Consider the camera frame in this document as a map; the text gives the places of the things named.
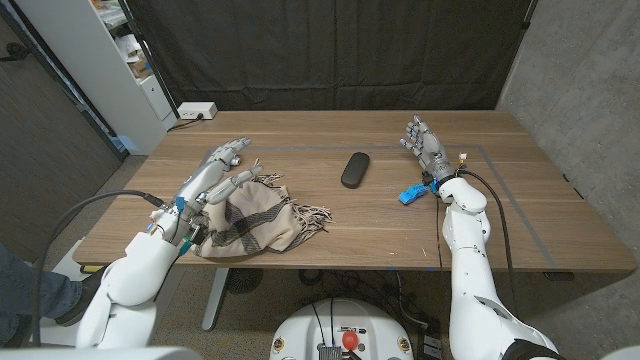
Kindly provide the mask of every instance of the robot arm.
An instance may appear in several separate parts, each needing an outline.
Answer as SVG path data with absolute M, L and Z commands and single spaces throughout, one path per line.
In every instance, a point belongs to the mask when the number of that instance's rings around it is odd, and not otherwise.
M 149 306 L 147 303 L 158 293 L 171 265 L 177 259 L 179 245 L 191 229 L 191 218 L 199 213 L 205 204 L 224 201 L 241 187 L 242 183 L 262 171 L 262 166 L 256 164 L 249 170 L 218 184 L 225 166 L 250 142 L 248 138 L 241 138 L 220 146 L 208 161 L 182 184 L 172 204 L 152 212 L 153 223 L 149 229 L 138 233 L 125 249 L 126 256 L 113 262 L 105 271 L 100 288 L 78 328 L 76 347 L 146 345 L 155 320 L 155 306 Z M 120 327 L 125 328 L 142 322 L 145 314 L 151 322 L 148 329 L 138 329 L 138 333 L 126 331 L 129 338 L 124 342 L 121 338 L 118 341 L 103 342 L 108 330 L 112 333 L 123 332 Z
M 485 249 L 491 232 L 485 196 L 456 176 L 444 147 L 417 115 L 407 135 L 411 142 L 400 142 L 436 180 L 443 201 L 451 203 L 442 231 L 452 254 L 449 341 L 454 358 L 561 359 L 551 340 L 518 320 L 498 298 Z

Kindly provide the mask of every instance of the person's leg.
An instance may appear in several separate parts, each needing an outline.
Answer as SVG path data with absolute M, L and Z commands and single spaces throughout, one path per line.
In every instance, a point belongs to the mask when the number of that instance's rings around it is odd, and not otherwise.
M 31 289 L 35 270 L 0 244 L 0 311 L 31 314 Z M 40 314 L 55 319 L 69 312 L 82 294 L 82 283 L 45 271 L 40 282 Z
M 20 325 L 20 317 L 0 311 L 0 348 L 4 347 L 13 337 Z

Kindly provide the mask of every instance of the white power outlet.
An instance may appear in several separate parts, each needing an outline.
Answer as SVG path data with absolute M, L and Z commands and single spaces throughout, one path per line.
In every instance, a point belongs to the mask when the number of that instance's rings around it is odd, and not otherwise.
M 213 119 L 218 112 L 214 102 L 183 102 L 178 107 L 178 113 L 183 120 L 193 120 L 202 114 L 203 119 Z

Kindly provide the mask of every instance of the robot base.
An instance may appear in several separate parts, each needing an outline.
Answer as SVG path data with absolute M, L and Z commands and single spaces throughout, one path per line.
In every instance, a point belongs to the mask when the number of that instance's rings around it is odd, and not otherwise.
M 342 339 L 349 331 L 353 331 L 357 337 L 358 346 L 353 352 L 363 360 L 413 359 L 413 350 L 405 330 L 377 307 L 354 299 L 333 299 L 332 329 L 331 299 L 314 305 L 322 324 L 322 332 L 313 306 L 303 307 L 285 320 L 276 331 L 271 345 L 271 360 L 320 359 L 318 349 L 322 346 L 331 347 L 332 339 L 336 347 L 341 347 L 341 352 L 346 352 L 348 349 Z

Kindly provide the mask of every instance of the shoe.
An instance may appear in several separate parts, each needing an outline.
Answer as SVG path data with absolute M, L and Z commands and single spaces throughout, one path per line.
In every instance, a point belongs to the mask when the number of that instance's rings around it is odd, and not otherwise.
M 18 323 L 18 328 L 16 332 L 13 334 L 11 339 L 7 341 L 4 346 L 1 346 L 4 349 L 12 349 L 22 347 L 25 339 L 31 335 L 31 316 L 29 315 L 18 315 L 20 317 L 20 322 Z
M 71 326 L 82 319 L 85 310 L 89 307 L 91 300 L 93 300 L 93 296 L 100 287 L 100 283 L 102 283 L 102 274 L 104 274 L 106 269 L 107 267 L 103 266 L 102 269 L 82 280 L 82 294 L 80 294 L 78 303 L 64 315 L 57 317 L 56 324 L 60 326 Z

